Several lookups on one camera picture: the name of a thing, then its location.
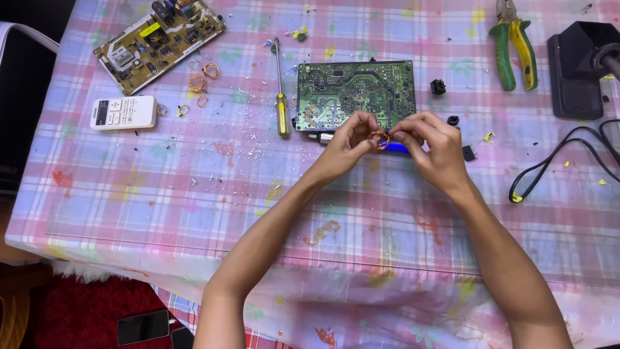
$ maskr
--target screwdriver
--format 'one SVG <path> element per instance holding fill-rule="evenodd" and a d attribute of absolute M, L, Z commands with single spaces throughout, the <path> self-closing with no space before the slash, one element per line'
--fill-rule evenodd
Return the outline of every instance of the screwdriver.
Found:
<path fill-rule="evenodd" d="M 276 108 L 278 109 L 278 135 L 282 138 L 287 138 L 291 134 L 291 127 L 288 123 L 288 103 L 286 102 L 286 95 L 282 93 L 282 73 L 280 72 L 280 41 L 278 37 L 273 40 L 275 46 L 275 59 L 278 65 L 278 87 L 280 93 L 275 98 Z"/>

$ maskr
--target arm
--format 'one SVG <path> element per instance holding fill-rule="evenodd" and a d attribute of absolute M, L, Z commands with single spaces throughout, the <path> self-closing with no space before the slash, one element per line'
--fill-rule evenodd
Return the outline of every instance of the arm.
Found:
<path fill-rule="evenodd" d="M 425 111 L 403 120 L 390 134 L 409 149 L 420 174 L 450 197 L 465 220 L 482 278 L 508 321 L 514 348 L 572 348 L 543 276 L 467 174 L 460 131 Z M 429 152 L 422 149 L 424 141 Z"/>
<path fill-rule="evenodd" d="M 245 348 L 243 304 L 282 249 L 293 224 L 323 186 L 376 147 L 374 115 L 355 112 L 301 179 L 239 239 L 205 286 L 194 348 Z"/>

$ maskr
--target power supply board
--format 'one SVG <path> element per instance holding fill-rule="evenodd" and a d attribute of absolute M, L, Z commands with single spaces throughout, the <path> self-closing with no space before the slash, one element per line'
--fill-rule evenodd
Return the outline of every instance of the power supply board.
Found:
<path fill-rule="evenodd" d="M 163 0 L 93 54 L 131 96 L 226 29 L 203 0 Z"/>
<path fill-rule="evenodd" d="M 411 61 L 298 65 L 298 131 L 335 130 L 357 110 L 373 113 L 385 130 L 415 114 Z"/>

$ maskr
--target smartphone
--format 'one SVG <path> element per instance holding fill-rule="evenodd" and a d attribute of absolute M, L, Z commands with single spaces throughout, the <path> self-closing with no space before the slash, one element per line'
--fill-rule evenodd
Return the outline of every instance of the smartphone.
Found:
<path fill-rule="evenodd" d="M 192 349 L 193 335 L 192 331 L 183 326 L 172 331 L 172 349 Z"/>
<path fill-rule="evenodd" d="M 169 334 L 168 310 L 126 317 L 118 321 L 118 345 L 143 342 Z"/>

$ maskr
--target green yellow pliers handle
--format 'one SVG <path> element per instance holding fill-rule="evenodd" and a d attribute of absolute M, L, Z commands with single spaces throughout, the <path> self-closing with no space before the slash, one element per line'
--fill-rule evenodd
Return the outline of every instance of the green yellow pliers handle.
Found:
<path fill-rule="evenodd" d="M 530 23 L 530 21 L 520 18 L 513 21 L 502 19 L 489 31 L 489 35 L 496 37 L 495 61 L 504 91 L 513 91 L 516 88 L 515 75 L 510 66 L 508 39 L 515 44 L 516 51 L 519 53 L 519 58 L 521 58 L 525 89 L 535 89 L 538 86 L 536 57 L 534 56 L 532 45 L 529 43 L 528 36 L 525 34 L 525 28 Z"/>

